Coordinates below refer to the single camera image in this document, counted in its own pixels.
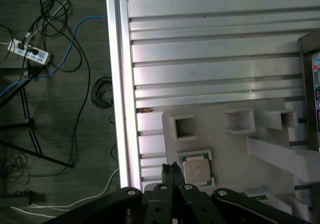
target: white block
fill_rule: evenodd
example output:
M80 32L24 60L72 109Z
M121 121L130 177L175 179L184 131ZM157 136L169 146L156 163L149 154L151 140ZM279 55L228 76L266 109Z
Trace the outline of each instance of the white block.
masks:
M250 156L289 171L304 183L320 181L320 153L317 151L296 150L248 137L247 148Z

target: tangled wires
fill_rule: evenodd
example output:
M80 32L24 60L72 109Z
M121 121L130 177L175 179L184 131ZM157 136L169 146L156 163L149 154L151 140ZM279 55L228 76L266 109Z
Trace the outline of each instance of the tangled wires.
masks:
M113 106L114 100L112 97L103 97L106 93L112 95L112 79L110 77L101 77L92 87L92 103L100 109L106 109Z
M12 149L9 156L0 158L0 180L13 183L27 173L28 179L24 183L27 185L30 181L30 172L31 168L28 164L28 158L24 153L16 153Z

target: black stand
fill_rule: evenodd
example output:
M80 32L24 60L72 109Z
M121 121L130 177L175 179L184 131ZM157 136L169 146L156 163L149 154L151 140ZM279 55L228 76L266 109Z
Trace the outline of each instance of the black stand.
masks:
M41 73L43 70L43 68L41 68L40 71L38 71L36 74L32 75L31 78L36 77L39 73ZM30 117L30 112L29 112L29 107L28 107L28 101L27 101L27 95L26 95L26 91L25 91L25 86L31 82L30 80L27 80L25 82L23 82L21 85L19 85L18 87L16 87L10 94L8 94L7 97L4 97L4 100L0 103L0 109L6 104L8 103L17 93L20 92L20 96L21 96L21 102L22 102L22 107L23 107L23 111L24 111L24 119L26 120L24 123L19 123L19 124L14 124L14 125L4 125L4 126L0 126L0 131L6 131L6 130L11 130L11 129L19 129L19 128L26 128L29 132L29 136L30 139L32 141L32 144L34 146L34 150L35 151L30 151L21 147L18 147L16 145L13 145L11 143L7 143L4 141L0 141L0 145L12 148L14 150L18 150L21 152L24 152L26 154L29 155L33 155L36 156L38 158L65 166L65 167L69 167L69 168L73 168L73 165L68 164L68 163L64 163L62 161L47 157L43 154L40 144L38 142L37 136L35 134L35 130L34 130L34 126L33 126L33 121Z

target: metal panel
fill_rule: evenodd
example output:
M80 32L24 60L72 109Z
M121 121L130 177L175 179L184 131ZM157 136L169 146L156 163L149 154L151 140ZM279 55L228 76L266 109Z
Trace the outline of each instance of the metal panel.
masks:
M287 54L297 52L301 35L140 44L132 46L133 62Z
M160 86L138 89L135 91L137 99L155 98L155 97L170 97L170 96L186 96L186 95L201 95L209 93L233 93L253 90L279 89L279 88L296 88L302 87L300 79L293 80L274 80L274 81L252 81L239 82L234 84L202 84L198 86Z
M129 16L181 16L207 13L288 10L319 7L318 0L129 0Z
M147 30L170 30L182 28L199 28L199 27L227 27L238 25L253 25L253 24L274 24L274 23L295 23L306 21L318 21L320 11L298 11L294 13L263 13L250 14L243 13L236 16L203 16L185 18L171 18L154 20L133 20L130 23L130 30L133 34L137 31Z
M145 66L136 67L133 70L136 85L230 80L301 73L298 57Z
M160 180L167 109L283 97L303 122L297 39L320 26L319 0L110 1L118 14L118 30L109 19L118 38L110 38L112 72L122 84L114 88L123 103L117 131L125 132L118 145L131 185ZM305 131L304 123L290 128L290 141L303 142Z
M183 28L174 30L136 31L131 33L131 40L169 39L183 37L207 37L223 35L248 35L268 32L288 32L311 30L318 28L320 21L308 21L297 23L253 24L237 26L219 26L202 28Z
M151 108L173 105L194 105L204 103L242 101L242 100L258 100L276 97L297 97L304 93L302 88L280 89L280 90L265 90L265 91L247 91L239 93L226 94L208 94L208 95L192 95L178 96L156 99L137 100L137 108Z

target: square slot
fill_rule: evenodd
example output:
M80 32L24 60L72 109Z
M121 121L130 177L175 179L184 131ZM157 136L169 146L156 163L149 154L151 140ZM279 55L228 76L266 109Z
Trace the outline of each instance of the square slot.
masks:
M234 135L254 133L256 126L253 111L252 108L225 110L229 121L229 126L225 131Z
M284 127L296 128L298 126L297 114L294 110L277 110L264 112L266 128L282 130Z
M173 116L172 120L172 135L174 141L195 140L195 126L193 115Z
M178 119L176 123L176 135L178 138L193 136L194 121L192 119Z

